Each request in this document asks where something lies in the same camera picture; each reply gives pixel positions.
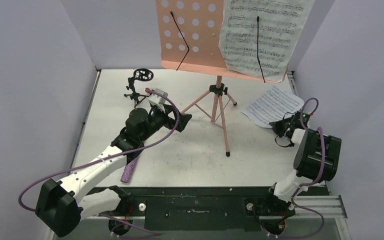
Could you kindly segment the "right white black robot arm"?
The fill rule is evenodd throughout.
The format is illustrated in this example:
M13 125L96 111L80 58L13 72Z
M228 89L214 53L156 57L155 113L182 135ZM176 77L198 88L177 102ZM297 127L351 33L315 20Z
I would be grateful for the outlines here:
M337 173L342 140L324 135L322 130L310 129L312 114L300 111L290 117L272 121L276 138L286 137L289 144L285 148L298 146L293 161L292 172L283 180L276 182L269 190L269 197L263 199L262 207L270 215L282 209L282 205L314 184L331 181Z

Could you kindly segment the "sheet music page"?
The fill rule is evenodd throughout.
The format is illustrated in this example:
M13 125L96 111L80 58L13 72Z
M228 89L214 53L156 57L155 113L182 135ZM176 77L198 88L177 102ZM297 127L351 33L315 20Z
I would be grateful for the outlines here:
M304 100L283 87L272 86L251 101L241 112L261 128L270 128L271 122L283 119L300 110Z
M219 49L229 71L282 82L313 0L226 0Z

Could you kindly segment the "pink folding music stand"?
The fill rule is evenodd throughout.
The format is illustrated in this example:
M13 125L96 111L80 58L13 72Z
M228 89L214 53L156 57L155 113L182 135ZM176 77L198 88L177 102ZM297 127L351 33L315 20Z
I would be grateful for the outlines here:
M162 67L217 77L216 84L208 90L214 94L212 113L209 114L212 124L225 118L226 103L222 100L222 96L226 94L226 88L222 81L224 77L249 79L264 83L281 83L263 81L226 68L219 49L224 1L156 1Z

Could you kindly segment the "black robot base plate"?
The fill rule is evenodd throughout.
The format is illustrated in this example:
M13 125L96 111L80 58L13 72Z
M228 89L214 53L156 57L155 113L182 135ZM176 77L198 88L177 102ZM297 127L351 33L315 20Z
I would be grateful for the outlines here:
M273 187L125 187L114 210L128 222L143 219L151 231L259 232L285 228L300 208L273 194Z

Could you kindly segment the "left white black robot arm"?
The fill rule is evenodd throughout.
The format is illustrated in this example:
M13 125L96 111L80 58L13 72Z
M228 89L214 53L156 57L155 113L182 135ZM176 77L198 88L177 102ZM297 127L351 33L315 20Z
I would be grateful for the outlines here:
M150 111L132 110L125 127L100 156L58 181L50 178L42 184L35 214L59 237L70 234L80 221L102 212L125 214L129 202L127 193L120 187L89 192L114 171L136 159L144 142L160 128L182 132L191 118L191 114L179 113L167 104L162 108L154 105Z

